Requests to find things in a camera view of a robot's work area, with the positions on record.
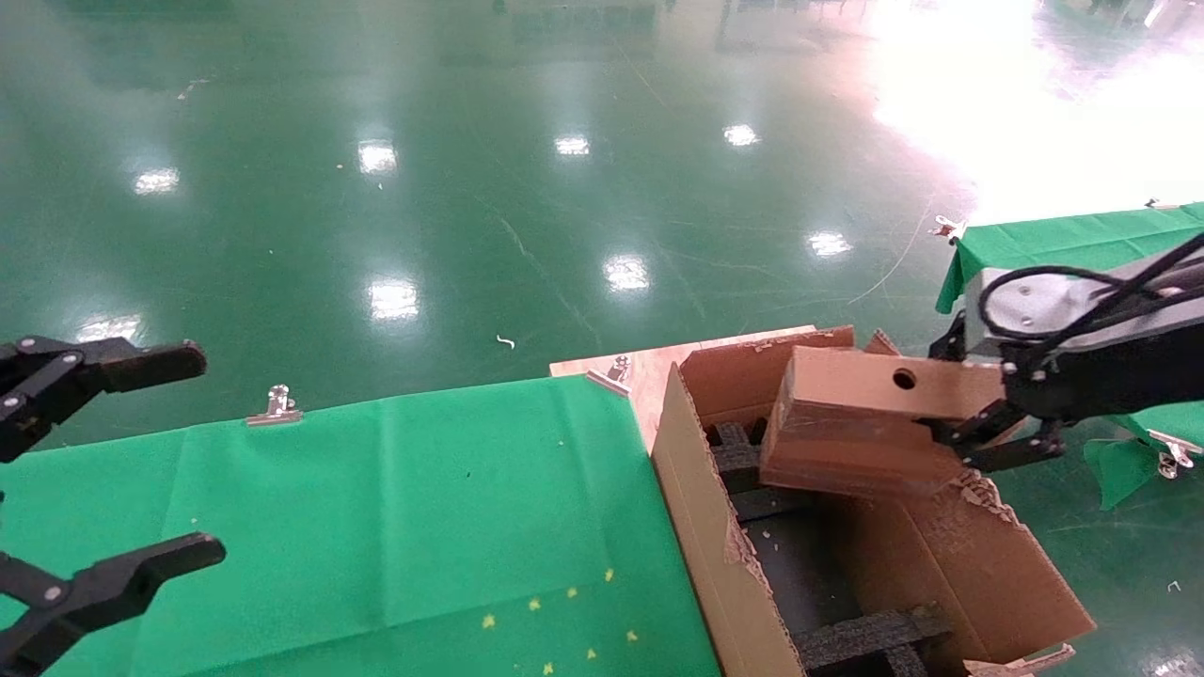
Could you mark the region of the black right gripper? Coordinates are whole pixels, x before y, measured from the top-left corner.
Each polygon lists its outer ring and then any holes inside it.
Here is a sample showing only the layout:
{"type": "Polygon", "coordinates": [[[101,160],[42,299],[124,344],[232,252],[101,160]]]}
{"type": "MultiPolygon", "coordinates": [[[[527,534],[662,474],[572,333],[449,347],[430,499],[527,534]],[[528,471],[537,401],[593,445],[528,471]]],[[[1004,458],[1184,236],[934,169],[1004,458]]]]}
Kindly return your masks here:
{"type": "MultiPolygon", "coordinates": [[[[966,360],[966,316],[960,310],[929,343],[929,359],[966,360]]],[[[1200,324],[1041,363],[1027,352],[1019,343],[1001,347],[1003,361],[1016,366],[1005,376],[1007,399],[966,420],[925,420],[933,441],[954,451],[963,466],[993,473],[1046,463],[1066,454],[1066,423],[1203,399],[1200,324]],[[1040,419],[1037,431],[1015,438],[1011,430],[1031,416],[1040,419]]]]}

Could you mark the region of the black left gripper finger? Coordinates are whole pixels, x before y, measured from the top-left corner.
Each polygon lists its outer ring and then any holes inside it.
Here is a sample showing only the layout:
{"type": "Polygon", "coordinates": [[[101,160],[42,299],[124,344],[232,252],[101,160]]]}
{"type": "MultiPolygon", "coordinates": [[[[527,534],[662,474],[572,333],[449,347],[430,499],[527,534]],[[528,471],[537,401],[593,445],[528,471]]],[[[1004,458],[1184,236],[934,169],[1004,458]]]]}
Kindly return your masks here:
{"type": "Polygon", "coordinates": [[[2,629],[2,675],[42,676],[85,635],[144,614],[167,581],[216,566],[226,557],[228,548],[216,536],[185,534],[61,578],[4,553],[2,596],[26,610],[2,629]]]}
{"type": "Polygon", "coordinates": [[[25,336],[1,346],[1,463],[16,463],[104,393],[137,392],[201,377],[197,343],[141,348],[128,338],[82,343],[25,336]]]}

